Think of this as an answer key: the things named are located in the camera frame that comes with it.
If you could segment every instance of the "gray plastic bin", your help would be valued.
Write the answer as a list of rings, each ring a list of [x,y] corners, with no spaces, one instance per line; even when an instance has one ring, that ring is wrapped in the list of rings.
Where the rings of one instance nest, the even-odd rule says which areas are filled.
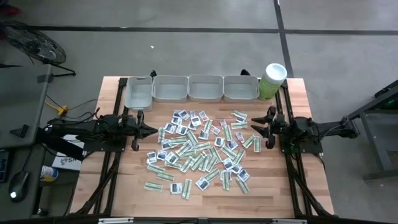
[[[124,105],[132,110],[152,110],[152,77],[127,79]]]
[[[259,97],[258,78],[247,75],[224,77],[224,100],[233,103],[252,103]]]
[[[219,75],[189,76],[188,95],[190,101],[220,102],[223,94],[223,77]]]
[[[152,88],[155,101],[161,103],[184,103],[188,96],[188,77],[156,76]]]

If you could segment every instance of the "can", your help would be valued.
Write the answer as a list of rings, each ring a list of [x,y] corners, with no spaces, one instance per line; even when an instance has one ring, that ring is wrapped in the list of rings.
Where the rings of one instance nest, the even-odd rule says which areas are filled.
[[[40,181],[53,182],[58,177],[58,170],[53,167],[42,166],[42,173],[40,174]]]
[[[269,100],[274,97],[281,84],[287,76],[286,68],[278,63],[271,63],[267,66],[266,72],[261,77],[259,83],[260,100]]]

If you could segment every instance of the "green container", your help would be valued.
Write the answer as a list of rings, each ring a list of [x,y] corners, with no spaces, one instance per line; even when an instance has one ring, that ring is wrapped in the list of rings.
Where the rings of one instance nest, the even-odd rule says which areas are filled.
[[[259,83],[260,100],[269,100],[275,96],[287,76],[286,68],[278,63],[269,64]]]

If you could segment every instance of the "wooden tabletop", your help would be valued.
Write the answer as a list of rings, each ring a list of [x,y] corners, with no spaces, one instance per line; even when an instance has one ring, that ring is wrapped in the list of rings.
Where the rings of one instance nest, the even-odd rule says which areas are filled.
[[[99,114],[112,114],[118,81],[120,77],[104,77],[101,91],[98,97],[97,108]],[[288,79],[290,99],[292,102],[294,116],[311,117],[307,93],[304,81],[301,78]],[[282,93],[282,104],[285,105]],[[120,113],[123,110],[124,97]],[[153,110],[145,112],[145,123],[154,128],[164,127],[172,119],[174,110],[195,110],[197,113],[204,110],[213,124],[220,128],[220,120],[226,119],[228,124],[235,122],[231,115],[232,110],[239,110],[248,114],[248,125],[254,124],[250,119],[261,117],[266,114],[268,107],[275,105],[275,100],[267,102],[257,101],[256,103],[156,103]],[[195,132],[198,136],[201,128]],[[251,134],[258,135],[251,128],[239,129],[248,138]],[[166,133],[166,138],[178,136],[178,134]],[[215,135],[210,133],[209,142],[214,144]],[[175,182],[184,183],[185,179],[192,179],[193,185],[188,200],[181,198],[181,195],[170,194],[170,182],[159,180],[153,172],[147,170],[147,153],[161,150],[157,144],[158,134],[153,134],[139,141],[140,150],[134,152],[131,145],[131,138],[127,141],[126,151],[122,154],[119,166],[118,180],[114,195],[112,216],[126,217],[213,217],[213,218],[291,218],[294,217],[292,199],[290,196],[289,181],[284,156],[280,153],[279,145],[269,150],[265,148],[266,139],[262,140],[262,152],[254,153],[253,145],[246,150],[246,155],[241,165],[250,174],[246,181],[250,189],[248,194],[243,194],[237,183],[231,181],[231,190],[223,190],[220,177],[210,182],[210,188],[202,192],[195,182],[207,173],[199,170],[189,170],[182,173],[177,169],[165,167],[166,172],[175,175]],[[220,156],[224,159],[226,155],[219,149]],[[71,212],[78,210],[88,200],[98,185],[101,167],[103,163],[103,152],[95,152],[83,161],[81,172],[73,198]],[[303,164],[309,189],[324,206],[333,213],[330,200],[328,184],[326,181],[323,166],[318,158],[311,154],[303,155]],[[220,163],[216,165],[220,170],[224,169]],[[145,190],[145,182],[151,181],[163,184],[163,192]],[[298,191],[300,206],[303,209],[302,194]],[[103,198],[104,208],[107,193]]]

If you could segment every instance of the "white lid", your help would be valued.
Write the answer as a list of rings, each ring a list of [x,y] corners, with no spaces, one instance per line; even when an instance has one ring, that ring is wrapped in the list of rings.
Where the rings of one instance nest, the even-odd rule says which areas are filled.
[[[276,83],[282,83],[287,76],[286,68],[278,63],[271,63],[266,68],[267,76],[269,81]]]

